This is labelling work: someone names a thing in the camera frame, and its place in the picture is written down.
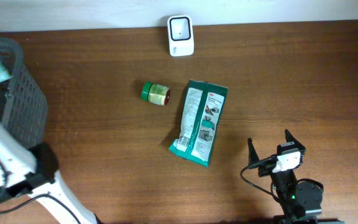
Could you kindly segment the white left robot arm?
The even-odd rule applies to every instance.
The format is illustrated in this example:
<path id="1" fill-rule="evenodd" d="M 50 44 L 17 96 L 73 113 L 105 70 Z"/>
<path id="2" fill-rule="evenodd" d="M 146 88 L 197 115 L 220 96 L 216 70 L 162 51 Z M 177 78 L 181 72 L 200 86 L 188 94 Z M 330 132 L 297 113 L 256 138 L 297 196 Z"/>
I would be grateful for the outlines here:
<path id="1" fill-rule="evenodd" d="M 42 141 L 47 113 L 45 100 L 0 103 L 0 203 L 27 195 L 60 223 L 99 223 L 67 186 L 57 156 Z"/>

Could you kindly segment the green white wipes pack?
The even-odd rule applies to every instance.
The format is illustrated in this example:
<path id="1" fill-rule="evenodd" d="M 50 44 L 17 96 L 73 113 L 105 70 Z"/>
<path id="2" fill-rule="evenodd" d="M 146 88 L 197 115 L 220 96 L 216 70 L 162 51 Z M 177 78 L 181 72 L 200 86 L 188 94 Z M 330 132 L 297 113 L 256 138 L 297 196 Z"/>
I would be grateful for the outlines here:
<path id="1" fill-rule="evenodd" d="M 180 124 L 180 135 L 169 151 L 204 167 L 209 166 L 217 126 L 228 87 L 190 80 Z"/>

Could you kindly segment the green lid spice jar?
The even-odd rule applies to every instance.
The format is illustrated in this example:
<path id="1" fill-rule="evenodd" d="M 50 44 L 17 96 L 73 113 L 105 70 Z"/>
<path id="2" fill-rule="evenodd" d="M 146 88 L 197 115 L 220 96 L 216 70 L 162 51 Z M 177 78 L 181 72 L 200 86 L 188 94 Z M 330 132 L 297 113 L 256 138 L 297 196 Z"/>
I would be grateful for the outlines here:
<path id="1" fill-rule="evenodd" d="M 145 82 L 141 92 L 141 99 L 149 103 L 165 106 L 170 99 L 170 89 L 164 85 Z"/>

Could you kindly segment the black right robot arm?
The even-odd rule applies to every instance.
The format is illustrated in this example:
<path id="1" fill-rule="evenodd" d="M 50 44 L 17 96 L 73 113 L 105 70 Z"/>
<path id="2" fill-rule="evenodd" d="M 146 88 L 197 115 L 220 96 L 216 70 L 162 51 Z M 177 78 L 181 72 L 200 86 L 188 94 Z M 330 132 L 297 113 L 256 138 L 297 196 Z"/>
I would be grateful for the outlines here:
<path id="1" fill-rule="evenodd" d="M 306 147 L 289 130 L 285 130 L 286 142 L 277 146 L 277 153 L 259 159 L 251 138 L 247 140 L 248 165 L 241 170 L 240 177 L 247 184 L 272 196 L 281 206 L 283 216 L 278 223 L 318 223 L 322 213 L 324 185 L 313 179 L 297 179 L 294 170 L 303 163 Z M 269 176 L 270 190 L 253 184 L 244 177 L 244 172 L 257 169 L 259 177 Z"/>

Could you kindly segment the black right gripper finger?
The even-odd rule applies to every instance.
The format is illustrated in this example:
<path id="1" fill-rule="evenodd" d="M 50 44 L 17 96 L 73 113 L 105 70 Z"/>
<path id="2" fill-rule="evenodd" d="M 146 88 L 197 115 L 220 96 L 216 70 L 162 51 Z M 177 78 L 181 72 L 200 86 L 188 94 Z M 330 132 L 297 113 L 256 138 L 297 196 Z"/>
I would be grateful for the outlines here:
<path id="1" fill-rule="evenodd" d="M 260 161 L 257 152 L 255 150 L 255 147 L 252 143 L 252 139 L 247 139 L 248 144 L 248 150 L 249 150 L 249 157 L 248 157 L 248 168 L 253 168 L 255 165 Z"/>
<path id="2" fill-rule="evenodd" d="M 299 145 L 299 141 L 293 137 L 288 129 L 285 130 L 285 139 L 285 146 Z"/>

